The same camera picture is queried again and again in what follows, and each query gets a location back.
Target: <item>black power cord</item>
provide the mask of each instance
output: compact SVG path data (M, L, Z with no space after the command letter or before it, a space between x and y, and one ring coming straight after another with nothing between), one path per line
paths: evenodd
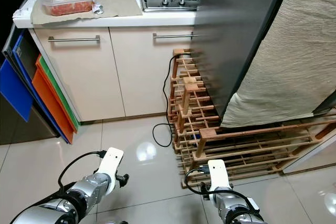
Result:
M171 67L172 60L175 59L175 58L178 58L178 57L180 57L180 56L182 56L182 55L191 55L191 54L188 54L188 53L177 54L177 55L174 55L174 56L170 59L170 61L169 61L169 67L168 67L168 73L167 73L167 76L166 76L166 78L164 79L164 83L163 83L162 91L163 91L164 97L166 98L166 120L167 120L167 123L158 123L157 125L155 125L155 126L153 127L153 130L152 130L152 135L153 135L154 141L156 142L156 144L158 144L158 145L161 146L161 147L168 147L168 146L170 146L170 144L171 144L172 141L173 141L173 131L172 131L172 127L171 127L172 124L169 123L169 119L168 119L168 98L167 98L166 92L164 91L164 88L166 87L166 82L167 82L167 79L168 79L168 77L169 77L170 67ZM156 138L155 138L155 136L154 136L154 129L155 129L157 126L159 126L159 125L168 125L168 126L169 126L169 130L170 130L170 141L169 141L169 143L168 143L167 145L160 144L160 143L156 140Z
M190 191L192 191L192 192L195 193L195 194L199 194L199 195L210 195L210 194L234 194L234 195L236 195L236 196L239 196L240 198L242 198L242 199L246 202L247 206L248 206L249 209L250 209L250 212L246 212L247 214L253 214L253 215L256 215L256 216L258 216L261 220L263 220L262 217L261 217L261 215L259 214L259 210L256 210L256 209L252 206L251 202L248 200L248 198L247 198L245 195L243 195L243 194L241 194L241 193L239 193L239 192L237 192L237 191L233 191L233 190L196 191L196 190L194 190L193 188L191 188L190 185L188 185L188 176L189 176L190 173L193 173L193 172L195 172L195 171L198 171L198 172L204 172L204 173L209 173L209 172L208 172L208 171L209 171L209 170L208 170L208 166L206 166L206 165L203 166L202 168L191 169L189 172L187 172L187 173L185 174L185 177L184 177L184 183L185 183L185 185L187 186L187 188L188 188Z
M64 185L62 184L61 180L63 178L63 175L64 173L70 168L71 165L73 165L76 161L80 160L81 158L85 157L85 156L89 156L89 155L92 155L92 154L97 154L99 155L100 158L104 158L105 157L105 154L106 154L107 151L96 151L96 152L88 152L88 153L85 153L83 155L80 155L79 157L75 158L70 164L68 164L64 170L61 172L61 174L59 175L58 177L58 185L59 185L59 191L61 193L64 193Z

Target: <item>cloth mat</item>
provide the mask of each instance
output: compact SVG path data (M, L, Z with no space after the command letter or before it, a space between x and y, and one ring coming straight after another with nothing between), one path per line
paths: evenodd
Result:
M96 0L103 6L103 14L94 14L92 11L83 13L73 13L61 16L47 15L41 8L39 0L34 4L30 16L31 23L35 25L47 24L52 22L61 22L74 20L77 18L107 18L142 15L142 11L136 0Z
M336 89L336 0L283 0L222 127L313 116Z

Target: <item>cabinet door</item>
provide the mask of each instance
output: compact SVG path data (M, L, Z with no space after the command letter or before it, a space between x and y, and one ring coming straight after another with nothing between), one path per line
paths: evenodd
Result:
M107 27L35 29L81 121L125 116ZM96 40L48 42L57 39Z
M153 39L153 33L186 35L192 30L192 27L110 28L126 116L166 111L162 87L173 49L190 48L190 37Z

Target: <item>cabinet handle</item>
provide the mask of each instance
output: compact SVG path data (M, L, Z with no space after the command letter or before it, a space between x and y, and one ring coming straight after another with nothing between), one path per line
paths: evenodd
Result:
M53 36L48 37L48 42L69 42L69 41L96 41L100 42L100 36L96 35L95 38L82 38L82 39L54 39Z
M186 34L186 35L157 35L156 33L153 33L153 39L163 39L163 38L192 38L197 37L196 34Z

